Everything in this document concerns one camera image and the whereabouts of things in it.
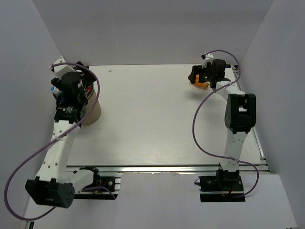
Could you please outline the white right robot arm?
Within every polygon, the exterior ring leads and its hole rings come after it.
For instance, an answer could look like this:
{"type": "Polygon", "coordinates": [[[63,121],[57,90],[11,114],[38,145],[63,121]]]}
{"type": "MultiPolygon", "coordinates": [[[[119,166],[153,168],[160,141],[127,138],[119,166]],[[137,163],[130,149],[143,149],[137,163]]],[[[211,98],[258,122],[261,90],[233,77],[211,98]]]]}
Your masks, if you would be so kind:
{"type": "Polygon", "coordinates": [[[220,158],[220,168],[216,171],[214,184],[220,190],[227,190],[239,178],[239,159],[244,141],[256,124],[256,96],[247,94],[238,89],[237,81],[225,77],[226,62],[220,59],[207,61],[203,65],[194,65],[188,76],[191,84],[209,84],[212,92],[203,103],[213,94],[219,94],[226,101],[224,124],[227,128],[227,139],[224,154],[215,155],[199,146],[195,138],[195,129],[192,134],[195,144],[207,155],[220,158]]]}

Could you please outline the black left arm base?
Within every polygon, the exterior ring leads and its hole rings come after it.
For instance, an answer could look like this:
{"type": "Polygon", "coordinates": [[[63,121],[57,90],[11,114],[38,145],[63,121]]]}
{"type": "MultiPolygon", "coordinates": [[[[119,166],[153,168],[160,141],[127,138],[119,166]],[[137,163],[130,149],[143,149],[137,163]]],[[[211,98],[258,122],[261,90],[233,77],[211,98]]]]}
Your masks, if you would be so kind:
{"type": "Polygon", "coordinates": [[[115,200],[119,192],[119,177],[114,175],[103,175],[97,167],[81,167],[79,171],[90,171],[93,173],[92,182],[74,195],[75,199],[85,200],[115,200]]]}

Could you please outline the blue label bottle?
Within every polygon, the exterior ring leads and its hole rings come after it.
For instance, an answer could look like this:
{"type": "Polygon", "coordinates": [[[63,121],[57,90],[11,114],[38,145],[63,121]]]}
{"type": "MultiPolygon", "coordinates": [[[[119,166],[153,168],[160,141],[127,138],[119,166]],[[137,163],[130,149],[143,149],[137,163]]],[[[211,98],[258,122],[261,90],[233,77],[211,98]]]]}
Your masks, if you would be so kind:
{"type": "Polygon", "coordinates": [[[56,100],[59,100],[59,101],[62,100],[62,91],[59,90],[57,87],[52,86],[52,87],[51,87],[51,93],[53,94],[53,97],[54,97],[56,100]]]}

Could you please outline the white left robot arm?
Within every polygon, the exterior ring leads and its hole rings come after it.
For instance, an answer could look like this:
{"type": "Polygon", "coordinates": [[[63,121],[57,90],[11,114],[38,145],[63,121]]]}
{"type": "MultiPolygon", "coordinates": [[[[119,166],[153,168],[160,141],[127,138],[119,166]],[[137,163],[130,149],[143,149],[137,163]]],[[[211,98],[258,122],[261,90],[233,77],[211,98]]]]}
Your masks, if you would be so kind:
{"type": "Polygon", "coordinates": [[[84,188],[96,190],[101,179],[96,167],[81,167],[68,175],[66,166],[75,137],[82,125],[96,122],[102,113],[94,89],[95,77],[78,61],[73,67],[61,60],[53,68],[52,92],[56,99],[56,113],[52,144],[33,180],[27,180],[25,189],[38,205],[69,208],[84,188]]]}

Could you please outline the crushed red label bottle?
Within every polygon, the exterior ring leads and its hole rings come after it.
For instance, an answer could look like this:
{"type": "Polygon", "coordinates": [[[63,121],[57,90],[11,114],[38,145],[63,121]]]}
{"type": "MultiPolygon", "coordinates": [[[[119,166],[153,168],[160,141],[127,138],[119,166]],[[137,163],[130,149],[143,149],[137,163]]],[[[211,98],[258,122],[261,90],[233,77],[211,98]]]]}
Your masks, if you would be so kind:
{"type": "Polygon", "coordinates": [[[86,89],[86,96],[88,99],[92,97],[92,94],[94,93],[94,85],[90,84],[86,89]]]}

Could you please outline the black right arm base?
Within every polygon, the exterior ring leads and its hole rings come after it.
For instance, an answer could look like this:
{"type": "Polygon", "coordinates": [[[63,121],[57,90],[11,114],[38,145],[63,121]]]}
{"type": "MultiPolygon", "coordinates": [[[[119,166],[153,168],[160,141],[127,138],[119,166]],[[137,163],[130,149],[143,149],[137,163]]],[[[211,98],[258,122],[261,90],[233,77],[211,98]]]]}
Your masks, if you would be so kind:
{"type": "Polygon", "coordinates": [[[214,176],[200,176],[194,184],[200,187],[202,203],[245,202],[240,172],[218,169],[214,176]]]}

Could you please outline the orange juice bottle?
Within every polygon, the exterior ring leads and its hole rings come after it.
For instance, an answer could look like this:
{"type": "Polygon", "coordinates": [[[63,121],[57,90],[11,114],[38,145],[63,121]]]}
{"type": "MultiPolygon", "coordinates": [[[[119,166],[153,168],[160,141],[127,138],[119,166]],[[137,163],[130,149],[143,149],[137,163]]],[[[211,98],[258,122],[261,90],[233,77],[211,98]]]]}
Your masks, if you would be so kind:
{"type": "Polygon", "coordinates": [[[200,75],[196,74],[195,75],[195,81],[194,83],[191,83],[194,87],[197,87],[199,89],[207,90],[209,87],[209,82],[199,82],[200,75]]]}

